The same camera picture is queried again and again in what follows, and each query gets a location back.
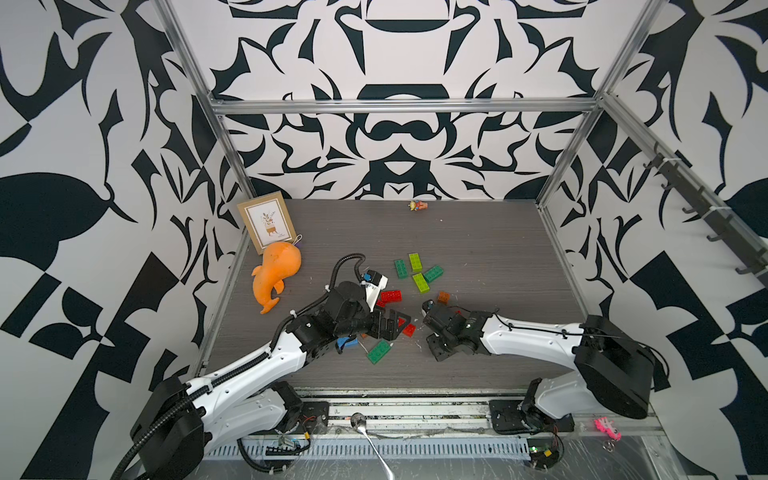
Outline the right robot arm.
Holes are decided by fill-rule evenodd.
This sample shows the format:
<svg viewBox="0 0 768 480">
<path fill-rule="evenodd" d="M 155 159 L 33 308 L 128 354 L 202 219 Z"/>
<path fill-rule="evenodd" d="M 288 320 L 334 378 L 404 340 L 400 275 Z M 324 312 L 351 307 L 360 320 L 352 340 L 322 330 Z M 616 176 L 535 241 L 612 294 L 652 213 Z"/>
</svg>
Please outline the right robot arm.
<svg viewBox="0 0 768 480">
<path fill-rule="evenodd" d="M 543 324 L 469 311 L 429 300 L 423 303 L 427 338 L 437 361 L 457 353 L 519 356 L 567 368 L 556 378 L 532 380 L 522 401 L 491 406 L 493 430 L 502 435 L 570 431 L 576 413 L 604 408 L 642 420 L 655 379 L 665 370 L 653 348 L 630 338 L 608 319 Z"/>
</svg>

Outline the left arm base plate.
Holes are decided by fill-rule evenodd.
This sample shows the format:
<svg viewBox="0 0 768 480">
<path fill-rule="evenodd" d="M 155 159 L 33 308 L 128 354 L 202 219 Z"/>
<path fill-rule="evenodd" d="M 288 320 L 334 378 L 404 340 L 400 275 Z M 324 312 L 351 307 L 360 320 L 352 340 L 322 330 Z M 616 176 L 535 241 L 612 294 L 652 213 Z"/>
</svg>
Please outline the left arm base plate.
<svg viewBox="0 0 768 480">
<path fill-rule="evenodd" d="M 273 429 L 279 433 L 325 433 L 330 418 L 330 403 L 326 401 L 303 402 L 300 407 L 291 407 L 283 419 Z"/>
</svg>

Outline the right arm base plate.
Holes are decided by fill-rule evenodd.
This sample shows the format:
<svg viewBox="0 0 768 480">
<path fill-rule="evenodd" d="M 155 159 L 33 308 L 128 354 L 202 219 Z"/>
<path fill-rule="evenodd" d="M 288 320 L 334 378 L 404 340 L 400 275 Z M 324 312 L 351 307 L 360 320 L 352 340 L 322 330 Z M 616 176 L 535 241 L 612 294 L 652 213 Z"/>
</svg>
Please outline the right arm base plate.
<svg viewBox="0 0 768 480">
<path fill-rule="evenodd" d="M 523 401 L 491 400 L 489 413 L 493 431 L 500 435 L 537 434 L 541 432 L 566 432 L 575 430 L 571 414 L 552 419 L 535 407 L 523 407 Z"/>
</svg>

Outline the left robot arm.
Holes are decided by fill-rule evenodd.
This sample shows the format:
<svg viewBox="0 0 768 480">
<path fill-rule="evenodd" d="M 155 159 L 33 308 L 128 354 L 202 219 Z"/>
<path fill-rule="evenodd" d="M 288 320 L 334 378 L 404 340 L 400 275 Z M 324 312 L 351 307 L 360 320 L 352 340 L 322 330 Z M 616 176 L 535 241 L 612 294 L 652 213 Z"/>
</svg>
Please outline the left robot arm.
<svg viewBox="0 0 768 480">
<path fill-rule="evenodd" d="M 361 253 L 339 259 L 321 297 L 292 311 L 271 340 L 212 373 L 183 382 L 161 381 L 130 430 L 132 445 L 111 476 L 140 461 L 144 479 L 183 479 L 205 454 L 252 432 L 287 429 L 297 404 L 285 399 L 283 377 L 338 350 L 338 340 L 361 334 L 393 340 L 398 321 L 380 307 L 388 279 L 360 268 Z"/>
</svg>

